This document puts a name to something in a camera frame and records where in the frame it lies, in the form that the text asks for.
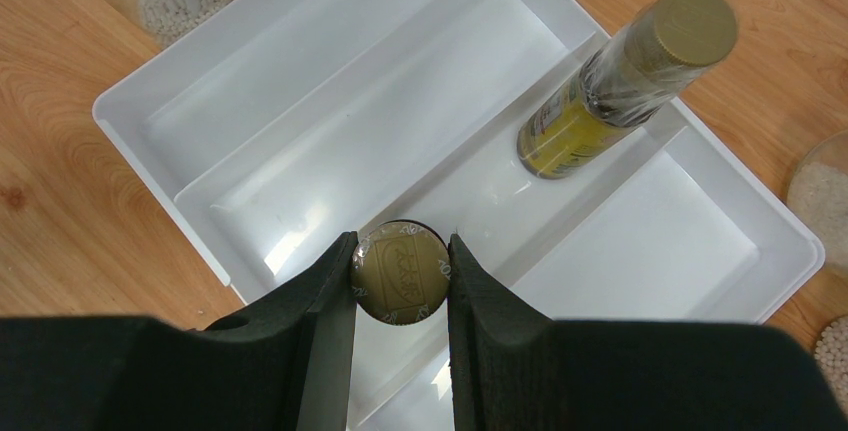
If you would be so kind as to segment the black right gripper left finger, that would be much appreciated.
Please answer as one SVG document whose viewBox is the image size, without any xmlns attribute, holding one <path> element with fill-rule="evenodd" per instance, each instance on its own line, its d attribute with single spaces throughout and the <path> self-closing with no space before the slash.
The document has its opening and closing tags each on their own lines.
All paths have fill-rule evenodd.
<svg viewBox="0 0 848 431">
<path fill-rule="evenodd" d="M 5 430 L 341 430 L 358 237 L 202 330 L 148 316 L 1 322 Z"/>
</svg>

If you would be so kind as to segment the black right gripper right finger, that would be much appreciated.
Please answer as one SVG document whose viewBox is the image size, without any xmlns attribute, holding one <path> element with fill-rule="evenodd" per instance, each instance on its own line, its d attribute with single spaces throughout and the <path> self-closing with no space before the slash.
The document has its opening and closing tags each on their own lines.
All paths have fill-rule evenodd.
<svg viewBox="0 0 848 431">
<path fill-rule="evenodd" d="M 843 430 L 815 361 L 772 327 L 555 320 L 449 243 L 458 430 Z"/>
</svg>

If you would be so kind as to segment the yellow label sauce bottle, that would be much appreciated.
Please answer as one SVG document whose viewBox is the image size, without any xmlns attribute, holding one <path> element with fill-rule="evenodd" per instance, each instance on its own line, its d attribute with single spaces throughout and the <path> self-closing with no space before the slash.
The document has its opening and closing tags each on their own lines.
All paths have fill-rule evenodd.
<svg viewBox="0 0 848 431">
<path fill-rule="evenodd" d="M 434 230 L 417 221 L 393 220 L 359 240 L 351 286 L 370 317 L 407 326 L 438 310 L 447 298 L 451 274 L 448 246 Z"/>
<path fill-rule="evenodd" d="M 524 167 L 565 178 L 722 62 L 738 39 L 726 0 L 656 0 L 590 56 L 520 128 Z"/>
</svg>

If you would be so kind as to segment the glass jar with grains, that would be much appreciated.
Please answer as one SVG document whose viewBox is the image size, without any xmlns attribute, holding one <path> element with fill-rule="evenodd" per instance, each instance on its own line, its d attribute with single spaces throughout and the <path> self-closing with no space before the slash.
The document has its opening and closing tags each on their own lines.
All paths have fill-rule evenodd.
<svg viewBox="0 0 848 431">
<path fill-rule="evenodd" d="M 847 276 L 846 130 L 816 145 L 800 161 L 786 204 L 821 241 L 825 265 Z"/>
</svg>

